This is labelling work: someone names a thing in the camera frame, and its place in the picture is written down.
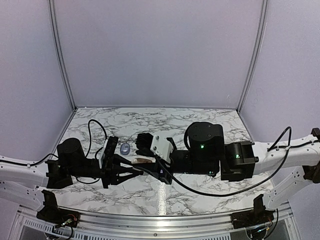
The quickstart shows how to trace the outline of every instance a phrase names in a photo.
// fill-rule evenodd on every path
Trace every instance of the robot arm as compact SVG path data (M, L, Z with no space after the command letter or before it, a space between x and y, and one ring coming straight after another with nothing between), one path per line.
M258 196L250 211L232 214L234 228L249 227L274 219L273 213L285 200L312 183L320 182L320 130L315 128L311 135L292 140L284 168L296 169L273 190ZM53 193L39 190L62 189L73 184L74 177L99 178L103 187L118 185L144 172L158 180L171 184L174 173L202 174L215 177L221 172L223 181L241 181L263 172L277 169L287 152L287 142L268 151L270 143L233 142L224 143L221 125L209 122L195 122L185 132L187 150L178 150L172 138L161 138L149 133L139 134L136 141L137 154L154 156L164 161L132 164L115 154L117 137L110 137L103 148L100 159L85 157L81 143L69 138L58 145L58 160L47 160L39 165L28 165L28 161L0 156L0 198L17 202L38 212L38 218L63 224L66 216L75 211L58 208Z

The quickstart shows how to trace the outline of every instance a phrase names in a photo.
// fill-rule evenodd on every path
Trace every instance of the cylindrical motor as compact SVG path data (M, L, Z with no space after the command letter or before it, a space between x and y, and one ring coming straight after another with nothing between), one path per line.
M205 121L195 122L186 134L193 173L215 176L220 171L220 160L225 157L223 127Z

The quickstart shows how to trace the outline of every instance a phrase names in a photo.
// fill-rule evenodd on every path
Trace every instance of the black mount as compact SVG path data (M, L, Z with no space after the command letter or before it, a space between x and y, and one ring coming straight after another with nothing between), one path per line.
M320 129L313 128L311 134L320 140ZM314 184L320 184L320 161L316 166L302 166L306 180L311 180Z
M264 224L274 220L275 211L267 211L263 202L263 194L253 200L253 209L234 212L231 221L234 229L247 228L254 225Z
M36 214L37 219L57 225L61 225L68 219L72 219L72 222L69 223L68 226L73 228L77 227L80 216L79 212L59 208L53 192L43 190L42 193L44 195L44 207Z

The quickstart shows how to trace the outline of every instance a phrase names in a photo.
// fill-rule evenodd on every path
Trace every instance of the white bracket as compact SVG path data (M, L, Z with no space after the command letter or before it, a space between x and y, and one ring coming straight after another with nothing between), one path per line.
M0 198L20 204L34 211L44 207L45 197L39 188L29 188L16 182L0 182Z
M0 160L13 163L32 164L35 162L20 160L0 155ZM48 166L44 162L36 166L20 166L6 162L0 162L0 179L2 181L18 182L28 185L46 187L49 178L46 176Z
M302 166L296 167L289 176L280 182L274 189L263 194L263 204L267 211L277 209L301 189L312 184L311 180L304 179L305 171Z
M298 146L307 142L311 143L298 148L291 147L282 168L316 166L320 161L320 143L314 142L315 140L317 140L317 138L311 134L300 139L292 140L290 143L291 146ZM252 145L254 156L259 158L259 162L254 166L253 175L275 170L283 161L287 150L276 146L271 151L268 151L271 145L272 143L268 142L254 142L254 145ZM278 143L278 146L287 145L288 141Z
M155 135L152 139L150 150L167 163L171 163L170 154L173 152L174 146L166 138Z

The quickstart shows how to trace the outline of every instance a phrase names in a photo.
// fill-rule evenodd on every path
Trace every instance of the wall panel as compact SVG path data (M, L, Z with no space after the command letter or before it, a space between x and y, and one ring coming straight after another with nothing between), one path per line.
M0 155L39 160L71 108L44 0L0 2Z
M78 106L236 108L260 0L57 0Z

